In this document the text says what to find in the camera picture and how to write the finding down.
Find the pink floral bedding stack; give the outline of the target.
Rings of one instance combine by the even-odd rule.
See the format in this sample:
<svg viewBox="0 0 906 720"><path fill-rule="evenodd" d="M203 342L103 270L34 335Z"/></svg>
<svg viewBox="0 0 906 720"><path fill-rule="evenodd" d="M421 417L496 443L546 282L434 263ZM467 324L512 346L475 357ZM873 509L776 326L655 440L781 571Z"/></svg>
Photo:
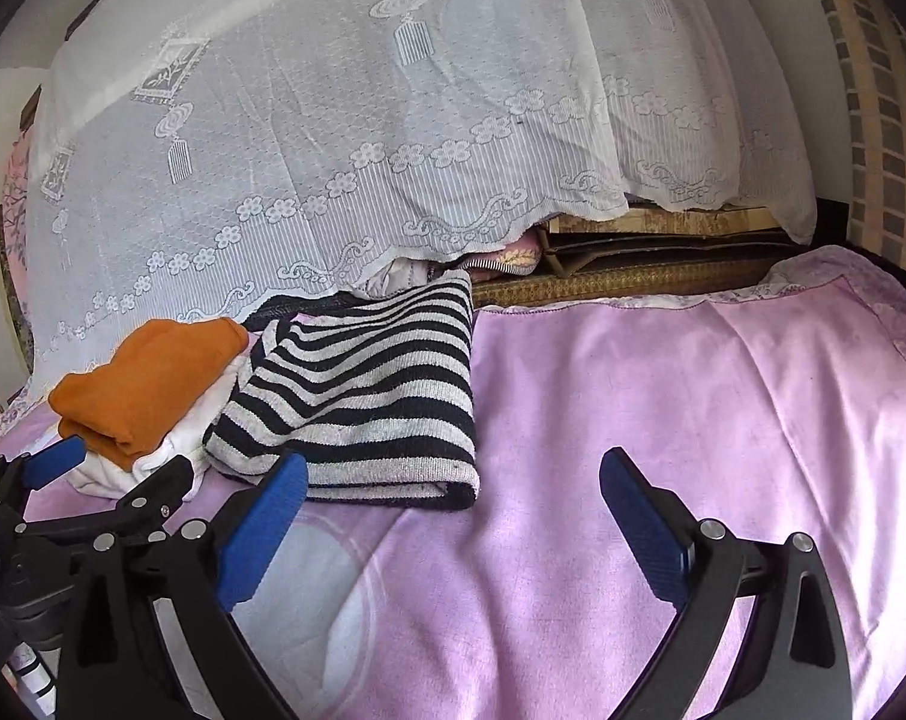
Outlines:
<svg viewBox="0 0 906 720"><path fill-rule="evenodd" d="M26 305L26 191L28 190L28 151L32 130L27 128L17 138L5 166L1 195L2 250L7 257L12 288L22 316L28 316Z"/></svg>

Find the white lace cover cloth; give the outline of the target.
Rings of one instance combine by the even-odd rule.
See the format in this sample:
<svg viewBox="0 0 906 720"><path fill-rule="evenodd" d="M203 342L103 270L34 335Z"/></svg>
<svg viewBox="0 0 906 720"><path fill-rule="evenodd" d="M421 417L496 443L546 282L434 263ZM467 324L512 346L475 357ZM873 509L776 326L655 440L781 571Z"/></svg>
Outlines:
<svg viewBox="0 0 906 720"><path fill-rule="evenodd" d="M381 296L551 216L816 224L748 0L101 0L28 158L33 397L147 320Z"/></svg>

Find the orange folded garment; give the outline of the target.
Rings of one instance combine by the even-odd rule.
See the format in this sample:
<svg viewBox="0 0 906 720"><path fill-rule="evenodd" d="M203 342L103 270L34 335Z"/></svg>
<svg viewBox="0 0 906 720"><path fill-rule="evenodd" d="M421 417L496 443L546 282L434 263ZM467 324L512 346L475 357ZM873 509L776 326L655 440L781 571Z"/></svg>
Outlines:
<svg viewBox="0 0 906 720"><path fill-rule="evenodd" d="M62 437L82 437L87 449L129 472L247 348L247 329L232 319L152 319L108 362L62 379L48 403Z"/></svg>

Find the white folded garment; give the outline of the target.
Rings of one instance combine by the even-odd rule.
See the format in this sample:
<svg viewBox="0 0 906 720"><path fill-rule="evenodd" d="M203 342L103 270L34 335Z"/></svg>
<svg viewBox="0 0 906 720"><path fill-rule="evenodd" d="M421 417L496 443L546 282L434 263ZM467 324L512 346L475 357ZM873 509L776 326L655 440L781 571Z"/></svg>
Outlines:
<svg viewBox="0 0 906 720"><path fill-rule="evenodd" d="M209 470L208 452L204 449L204 434L224 410L235 387L238 372L249 360L248 349L235 356L220 377L162 439L158 449L134 461L129 472L119 468L105 455L89 449L79 465L66 473L69 486L84 496L120 500L139 483L153 475L158 468L162 468L167 461L175 457L185 457L191 463L193 483L183 499L186 502L193 500L199 493L204 476Z"/></svg>

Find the black white striped sweater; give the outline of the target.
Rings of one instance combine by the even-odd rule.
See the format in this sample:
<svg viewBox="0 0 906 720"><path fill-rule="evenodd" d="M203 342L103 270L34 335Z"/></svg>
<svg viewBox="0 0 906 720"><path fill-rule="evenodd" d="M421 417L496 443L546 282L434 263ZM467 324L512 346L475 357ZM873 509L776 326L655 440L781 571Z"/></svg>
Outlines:
<svg viewBox="0 0 906 720"><path fill-rule="evenodd" d="M204 436L222 472L259 483L305 460L313 500L462 511L478 502L464 271L381 301L264 319Z"/></svg>

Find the brown woven bamboo mat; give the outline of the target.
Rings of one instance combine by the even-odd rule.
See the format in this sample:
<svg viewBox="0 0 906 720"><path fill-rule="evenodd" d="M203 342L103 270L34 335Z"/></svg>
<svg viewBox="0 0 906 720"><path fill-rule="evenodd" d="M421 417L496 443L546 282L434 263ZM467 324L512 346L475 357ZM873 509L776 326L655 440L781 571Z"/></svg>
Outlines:
<svg viewBox="0 0 906 720"><path fill-rule="evenodd" d="M533 232L541 254L535 271L476 284L474 304L538 307L748 288L801 252L764 208L670 213L640 205L613 221L556 216Z"/></svg>

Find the brown tiled column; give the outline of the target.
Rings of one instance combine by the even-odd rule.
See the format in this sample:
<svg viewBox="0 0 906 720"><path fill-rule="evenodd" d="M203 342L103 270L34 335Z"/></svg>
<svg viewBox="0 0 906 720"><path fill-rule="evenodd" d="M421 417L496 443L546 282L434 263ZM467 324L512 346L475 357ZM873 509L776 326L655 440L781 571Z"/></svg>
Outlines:
<svg viewBox="0 0 906 720"><path fill-rule="evenodd" d="M906 29L884 0L819 0L844 82L848 238L906 271Z"/></svg>

